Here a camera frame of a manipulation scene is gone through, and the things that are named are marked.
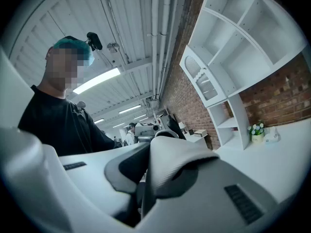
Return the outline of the person's black shirt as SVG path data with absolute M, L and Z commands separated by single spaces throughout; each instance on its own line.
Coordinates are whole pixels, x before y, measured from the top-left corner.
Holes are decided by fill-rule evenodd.
M 68 156 L 112 150 L 115 143 L 83 115 L 76 104 L 50 96 L 31 87 L 34 96 L 19 122 L 20 130 L 29 132 L 46 145 L 52 146 L 58 156 Z

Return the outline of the grey machine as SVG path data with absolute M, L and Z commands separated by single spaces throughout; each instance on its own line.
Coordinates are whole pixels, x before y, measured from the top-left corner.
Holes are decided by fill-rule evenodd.
M 160 127 L 153 123 L 137 123 L 135 126 L 135 139 L 138 143 L 151 142 Z

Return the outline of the white open shelf unit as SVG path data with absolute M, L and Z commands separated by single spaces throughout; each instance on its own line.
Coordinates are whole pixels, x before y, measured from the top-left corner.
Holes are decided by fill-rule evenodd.
M 307 45 L 274 0 L 204 0 L 189 46 L 227 98 L 206 107 L 221 146 L 244 150 L 249 120 L 240 93 L 279 70 Z

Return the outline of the potted white flowers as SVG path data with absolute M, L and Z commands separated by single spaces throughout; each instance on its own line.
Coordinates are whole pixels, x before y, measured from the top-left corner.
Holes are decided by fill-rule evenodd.
M 247 127 L 247 132 L 250 136 L 250 140 L 254 144 L 262 143 L 265 136 L 265 128 L 263 121 L 260 120 L 258 123 Z

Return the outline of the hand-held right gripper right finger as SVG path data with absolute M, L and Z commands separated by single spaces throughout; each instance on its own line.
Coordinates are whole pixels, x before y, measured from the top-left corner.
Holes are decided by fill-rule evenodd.
M 235 233 L 276 207 L 258 183 L 217 157 L 150 159 L 139 233 Z

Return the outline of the low white cabinet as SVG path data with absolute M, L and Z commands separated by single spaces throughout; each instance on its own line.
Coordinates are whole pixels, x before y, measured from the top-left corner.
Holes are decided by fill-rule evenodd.
M 195 134 L 195 133 L 194 134 L 186 133 L 184 134 L 184 137 L 187 141 L 195 143 L 205 149 L 212 150 L 212 145 L 209 142 L 208 134 L 202 135 L 202 134 Z

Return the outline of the white backpack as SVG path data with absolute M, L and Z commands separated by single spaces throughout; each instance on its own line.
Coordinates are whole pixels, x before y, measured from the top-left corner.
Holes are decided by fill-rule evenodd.
M 187 140 L 155 137 L 150 144 L 141 217 L 148 214 L 157 199 L 182 196 L 196 183 L 198 165 L 218 157 L 213 151 Z

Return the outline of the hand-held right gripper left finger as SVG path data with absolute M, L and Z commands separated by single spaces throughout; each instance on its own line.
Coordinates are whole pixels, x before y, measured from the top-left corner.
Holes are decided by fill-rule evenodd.
M 145 174 L 150 144 L 59 158 L 66 173 L 86 198 L 118 221 L 134 227 L 140 221 L 137 189 Z

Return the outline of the white tissue pack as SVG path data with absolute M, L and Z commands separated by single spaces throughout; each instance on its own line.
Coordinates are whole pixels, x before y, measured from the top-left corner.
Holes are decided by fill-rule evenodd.
M 263 141 L 265 144 L 277 143 L 281 139 L 276 126 L 265 128 L 264 134 Z

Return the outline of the white glass cabinet door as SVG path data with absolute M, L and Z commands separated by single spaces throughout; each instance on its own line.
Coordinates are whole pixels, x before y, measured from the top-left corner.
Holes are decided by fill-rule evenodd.
M 180 66 L 205 107 L 210 107 L 227 98 L 219 82 L 205 62 L 189 46 L 185 47 Z

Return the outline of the black chair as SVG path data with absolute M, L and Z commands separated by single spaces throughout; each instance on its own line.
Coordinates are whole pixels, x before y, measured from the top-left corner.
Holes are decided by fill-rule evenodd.
M 180 129 L 178 123 L 170 115 L 168 115 L 167 126 L 168 126 L 170 132 L 168 132 L 166 134 L 166 136 L 186 140 L 186 138 L 184 137 L 184 134 L 182 133 L 182 130 Z

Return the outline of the white table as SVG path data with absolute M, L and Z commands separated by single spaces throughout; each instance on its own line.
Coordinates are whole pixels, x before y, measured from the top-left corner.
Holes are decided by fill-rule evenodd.
M 222 146 L 216 153 L 282 202 L 300 189 L 311 167 L 311 118 L 276 127 L 277 143 Z

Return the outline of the white ceiling pipe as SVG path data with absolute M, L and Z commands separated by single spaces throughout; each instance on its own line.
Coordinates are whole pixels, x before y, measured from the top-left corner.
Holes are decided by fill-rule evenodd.
M 158 77 L 158 83 L 157 83 L 158 96 L 160 94 L 161 75 L 162 75 L 162 70 L 163 70 L 163 59 L 164 59 L 166 36 L 167 36 L 167 30 L 168 30 L 170 4 L 171 4 L 171 0 L 164 0 L 163 19 L 162 19 L 162 27 L 161 27 L 161 32 L 160 32 L 161 41 L 160 41 L 160 55 L 159 55 L 159 77 Z
M 152 68 L 153 68 L 153 99 L 156 98 L 156 64 L 157 64 L 157 35 L 158 35 L 158 2 L 152 0 Z

